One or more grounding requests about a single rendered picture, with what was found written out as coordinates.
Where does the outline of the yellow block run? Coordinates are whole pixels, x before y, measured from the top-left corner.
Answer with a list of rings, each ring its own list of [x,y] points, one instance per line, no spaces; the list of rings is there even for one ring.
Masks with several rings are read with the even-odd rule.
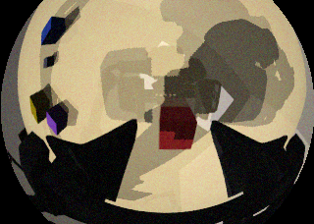
[[[44,121],[46,110],[50,109],[50,99],[42,89],[30,96],[30,109],[36,123]]]

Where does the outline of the purple block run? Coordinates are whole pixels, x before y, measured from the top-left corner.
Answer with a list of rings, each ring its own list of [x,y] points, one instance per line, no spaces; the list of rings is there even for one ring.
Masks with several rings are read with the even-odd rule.
[[[51,127],[55,135],[59,135],[67,127],[68,114],[59,103],[56,103],[56,105],[46,110],[46,119],[47,125]]]

